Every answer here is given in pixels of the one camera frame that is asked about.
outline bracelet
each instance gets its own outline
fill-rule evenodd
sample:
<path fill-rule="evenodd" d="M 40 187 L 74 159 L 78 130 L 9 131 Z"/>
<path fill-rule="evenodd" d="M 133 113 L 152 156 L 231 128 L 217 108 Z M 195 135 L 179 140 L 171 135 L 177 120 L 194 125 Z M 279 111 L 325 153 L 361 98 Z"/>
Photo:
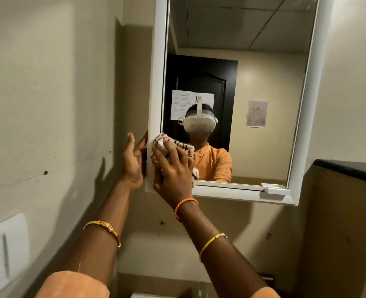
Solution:
<path fill-rule="evenodd" d="M 181 204 L 183 204 L 184 202 L 187 202 L 187 201 L 194 201 L 199 206 L 198 201 L 196 199 L 193 199 L 193 198 L 185 199 L 185 200 L 181 201 L 179 204 L 177 204 L 176 209 L 175 209 L 175 218 L 176 218 L 176 220 L 180 221 L 179 217 L 177 216 L 177 210 L 179 209 Z"/>
<path fill-rule="evenodd" d="M 107 229 L 107 231 L 110 232 L 116 238 L 116 240 L 118 242 L 118 247 L 117 248 L 119 249 L 121 247 L 121 241 L 119 240 L 118 233 L 116 233 L 114 228 L 109 223 L 103 222 L 101 220 L 93 220 L 91 222 L 86 223 L 83 230 L 85 230 L 85 228 L 89 225 L 98 225 L 98 226 L 101 226 L 101 227 Z"/>
<path fill-rule="evenodd" d="M 200 252 L 200 262 L 202 262 L 201 260 L 201 256 L 202 253 L 204 252 L 204 250 L 212 243 L 214 242 L 216 239 L 218 239 L 219 237 L 225 237 L 228 238 L 227 235 L 225 235 L 224 233 L 219 233 L 218 235 L 212 237 L 210 240 L 208 240 L 208 242 L 205 244 L 205 246 L 202 248 L 201 252 Z"/>

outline sleeve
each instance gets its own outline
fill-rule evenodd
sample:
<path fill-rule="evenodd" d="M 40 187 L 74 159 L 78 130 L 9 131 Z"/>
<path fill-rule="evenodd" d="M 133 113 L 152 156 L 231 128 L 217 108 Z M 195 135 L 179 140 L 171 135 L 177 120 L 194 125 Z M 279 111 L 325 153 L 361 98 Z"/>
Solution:
<path fill-rule="evenodd" d="M 230 154 L 225 149 L 220 149 L 216 160 L 215 175 L 216 182 L 230 183 L 232 173 L 232 161 Z"/>
<path fill-rule="evenodd" d="M 272 288 L 261 288 L 253 294 L 251 298 L 280 298 L 276 291 Z"/>
<path fill-rule="evenodd" d="M 62 271 L 50 275 L 36 298 L 109 298 L 110 292 L 99 280 L 90 276 Z"/>

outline white vr headset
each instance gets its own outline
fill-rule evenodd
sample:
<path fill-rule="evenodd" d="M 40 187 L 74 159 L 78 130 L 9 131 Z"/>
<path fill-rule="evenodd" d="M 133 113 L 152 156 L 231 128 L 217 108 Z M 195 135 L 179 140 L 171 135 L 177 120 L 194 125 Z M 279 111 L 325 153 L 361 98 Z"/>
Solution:
<path fill-rule="evenodd" d="M 215 129 L 217 118 L 208 110 L 202 110 L 202 103 L 196 102 L 197 110 L 187 112 L 186 117 L 177 122 L 183 125 L 187 132 L 211 132 Z"/>

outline mirror frame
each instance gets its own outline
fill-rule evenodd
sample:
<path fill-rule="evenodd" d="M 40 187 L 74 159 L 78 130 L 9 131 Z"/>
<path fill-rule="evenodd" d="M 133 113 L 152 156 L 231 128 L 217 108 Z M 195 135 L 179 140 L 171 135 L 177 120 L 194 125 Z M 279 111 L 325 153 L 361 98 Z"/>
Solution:
<path fill-rule="evenodd" d="M 334 0 L 318 0 L 309 49 L 299 114 L 285 190 L 270 190 L 258 185 L 196 181 L 194 196 L 298 205 L 305 173 L 311 129 L 321 81 Z M 151 54 L 148 145 L 161 133 L 167 60 L 170 0 L 156 0 Z M 147 153 L 146 192 L 155 192 L 154 167 Z"/>

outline orange kurta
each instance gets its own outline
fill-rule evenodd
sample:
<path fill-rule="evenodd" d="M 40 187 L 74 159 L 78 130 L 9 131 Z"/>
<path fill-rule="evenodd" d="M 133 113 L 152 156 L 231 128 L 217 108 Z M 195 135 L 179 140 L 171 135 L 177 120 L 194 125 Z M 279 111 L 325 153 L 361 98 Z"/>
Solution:
<path fill-rule="evenodd" d="M 194 153 L 195 167 L 200 172 L 200 180 L 231 182 L 232 163 L 225 149 L 215 149 L 209 143 Z"/>
<path fill-rule="evenodd" d="M 77 272 L 53 273 L 45 280 L 36 298 L 109 298 L 107 287 L 100 281 Z M 262 288 L 252 298 L 279 298 L 271 288 Z"/>

